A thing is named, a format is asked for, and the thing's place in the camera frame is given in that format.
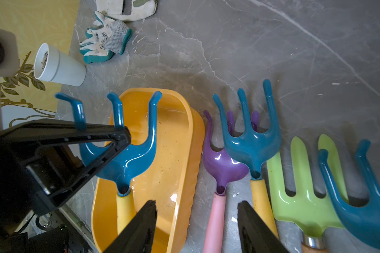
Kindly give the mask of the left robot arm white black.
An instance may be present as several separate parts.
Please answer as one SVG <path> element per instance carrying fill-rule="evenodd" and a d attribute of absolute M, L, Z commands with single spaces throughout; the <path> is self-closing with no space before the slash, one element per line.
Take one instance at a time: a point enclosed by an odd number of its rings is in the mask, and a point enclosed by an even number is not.
<path fill-rule="evenodd" d="M 67 253 L 66 226 L 29 237 L 19 224 L 62 207 L 131 139 L 125 126 L 49 119 L 0 131 L 0 253 Z"/>

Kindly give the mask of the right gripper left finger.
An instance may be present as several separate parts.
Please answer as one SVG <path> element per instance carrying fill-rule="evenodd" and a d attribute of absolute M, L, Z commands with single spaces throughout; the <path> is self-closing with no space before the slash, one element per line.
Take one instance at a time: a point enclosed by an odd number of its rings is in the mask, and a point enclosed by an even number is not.
<path fill-rule="evenodd" d="M 150 253 L 156 220 L 156 201 L 149 200 L 105 250 L 105 253 Z"/>

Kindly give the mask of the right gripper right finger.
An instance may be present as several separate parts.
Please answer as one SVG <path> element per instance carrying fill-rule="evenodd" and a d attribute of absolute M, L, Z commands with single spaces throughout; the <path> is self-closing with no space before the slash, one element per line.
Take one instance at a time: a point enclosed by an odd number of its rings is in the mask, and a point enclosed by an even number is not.
<path fill-rule="evenodd" d="M 243 253 L 288 252 L 247 201 L 240 202 L 237 211 Z"/>

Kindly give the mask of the purple rake pink handle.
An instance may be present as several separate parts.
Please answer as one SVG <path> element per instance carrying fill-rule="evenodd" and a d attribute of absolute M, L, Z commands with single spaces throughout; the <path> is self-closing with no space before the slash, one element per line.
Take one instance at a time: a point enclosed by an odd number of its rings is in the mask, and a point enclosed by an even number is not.
<path fill-rule="evenodd" d="M 232 159 L 225 148 L 220 151 L 214 151 L 211 148 L 213 119 L 208 110 L 204 110 L 203 113 L 208 120 L 208 126 L 203 143 L 202 161 L 207 172 L 216 180 L 216 191 L 213 196 L 203 252 L 220 253 L 223 242 L 227 185 L 243 179 L 249 173 L 249 168 L 244 163 Z"/>

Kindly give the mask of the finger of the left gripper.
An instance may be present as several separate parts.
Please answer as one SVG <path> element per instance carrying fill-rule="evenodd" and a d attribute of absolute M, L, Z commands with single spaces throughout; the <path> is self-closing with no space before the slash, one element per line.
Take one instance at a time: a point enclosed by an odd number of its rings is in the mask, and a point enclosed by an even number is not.
<path fill-rule="evenodd" d="M 109 142 L 90 162 L 72 144 Z M 0 218 L 42 216 L 63 206 L 96 173 L 131 143 L 127 127 L 34 120 L 0 131 Z"/>

